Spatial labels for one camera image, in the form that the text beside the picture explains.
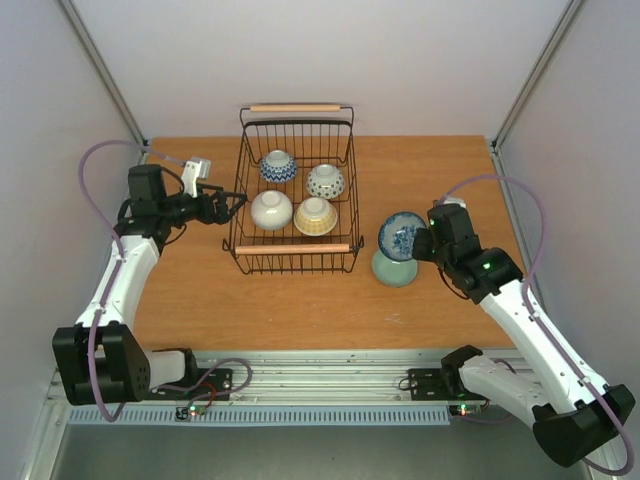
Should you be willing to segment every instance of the white bowl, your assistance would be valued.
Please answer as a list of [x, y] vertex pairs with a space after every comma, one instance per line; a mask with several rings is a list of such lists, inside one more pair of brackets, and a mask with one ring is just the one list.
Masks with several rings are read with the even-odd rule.
[[344, 192], [342, 172], [328, 163], [313, 167], [307, 176], [307, 191], [314, 197], [339, 197]]
[[282, 192], [267, 190], [253, 199], [251, 218], [264, 230], [279, 230], [286, 227], [293, 216], [291, 200]]
[[333, 230], [338, 223], [338, 212], [324, 198], [307, 198], [300, 204], [293, 217], [293, 224], [301, 233], [319, 237]]

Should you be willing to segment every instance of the black wire basket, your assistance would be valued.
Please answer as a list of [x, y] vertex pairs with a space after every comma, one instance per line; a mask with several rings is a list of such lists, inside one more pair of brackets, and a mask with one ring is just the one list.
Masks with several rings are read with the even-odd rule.
[[[320, 113], [308, 118], [306, 112]], [[264, 114], [286, 113], [287, 118], [264, 119]], [[353, 271], [358, 252], [364, 246], [358, 221], [358, 183], [353, 147], [352, 107], [341, 105], [255, 105], [240, 110], [242, 140], [235, 192], [248, 202], [230, 222], [229, 238], [222, 248], [231, 253], [244, 274], [324, 273]], [[260, 176], [260, 160], [272, 150], [293, 155], [298, 171], [287, 183], [270, 183]], [[330, 200], [338, 213], [331, 232], [319, 237], [300, 233], [293, 222], [268, 231], [251, 219], [251, 202], [265, 190], [278, 190], [291, 200], [294, 211], [311, 195], [306, 178], [316, 165], [329, 163], [340, 169], [345, 189]]]

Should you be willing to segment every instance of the wooden table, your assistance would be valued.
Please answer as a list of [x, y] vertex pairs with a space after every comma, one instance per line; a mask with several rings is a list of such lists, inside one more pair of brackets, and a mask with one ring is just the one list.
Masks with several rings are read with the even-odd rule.
[[[180, 159], [213, 161], [209, 181], [234, 187], [240, 138], [158, 138]], [[365, 247], [351, 274], [243, 275], [222, 239], [228, 226], [190, 224], [151, 272], [135, 334], [143, 347], [296, 350], [510, 347], [471, 301], [455, 297], [433, 265], [407, 287], [384, 287], [371, 271], [381, 222], [398, 210], [425, 214], [465, 178], [493, 172], [482, 137], [357, 137], [360, 229]], [[483, 246], [520, 255], [499, 185], [480, 182], [460, 196]]]

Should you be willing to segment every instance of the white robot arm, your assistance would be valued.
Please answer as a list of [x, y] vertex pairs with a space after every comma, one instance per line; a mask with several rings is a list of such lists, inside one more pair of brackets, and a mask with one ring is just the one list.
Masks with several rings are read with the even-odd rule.
[[442, 359], [441, 374], [450, 393], [455, 397], [473, 392], [502, 406], [531, 427], [545, 453], [565, 467], [616, 436], [618, 431], [599, 400], [624, 424], [635, 405], [626, 386], [610, 386], [595, 372], [530, 291], [533, 310], [527, 308], [522, 272], [503, 250], [480, 247], [461, 202], [445, 201], [427, 216], [429, 227], [418, 229], [413, 257], [435, 263], [455, 287], [480, 305], [509, 335], [540, 381], [530, 382], [467, 346]]
[[[166, 193], [163, 167], [148, 164], [129, 170], [130, 198], [118, 214], [119, 242], [112, 244], [102, 280], [75, 326], [59, 328], [53, 338], [71, 404], [97, 403], [91, 367], [95, 367], [93, 377], [104, 403], [140, 401], [159, 385], [190, 386], [195, 381], [197, 365], [191, 350], [143, 351], [131, 330], [147, 277], [172, 229], [184, 228], [192, 220], [227, 223], [246, 202], [244, 194], [198, 183], [208, 177], [210, 166], [211, 162], [198, 158], [186, 162], [180, 177], [182, 190], [173, 195]], [[228, 199], [233, 199], [232, 206]], [[92, 331], [95, 353], [89, 351]]]

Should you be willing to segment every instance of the white enclosure panel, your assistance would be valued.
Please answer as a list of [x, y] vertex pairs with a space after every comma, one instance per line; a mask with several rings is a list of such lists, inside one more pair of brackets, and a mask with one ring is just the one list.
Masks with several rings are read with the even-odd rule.
[[[78, 160], [128, 130], [53, 1], [0, 5], [0, 478], [17, 478], [54, 369], [51, 337], [91, 298], [109, 245]], [[113, 216], [137, 153], [96, 154], [89, 188]]]
[[[640, 3], [589, 1], [502, 148], [549, 214], [539, 280], [551, 318], [640, 398]], [[529, 249], [538, 214], [521, 195]], [[636, 445], [640, 413], [629, 421]], [[640, 478], [640, 469], [635, 476]]]
[[344, 102], [366, 135], [494, 136], [565, 0], [76, 0], [148, 137], [247, 102]]

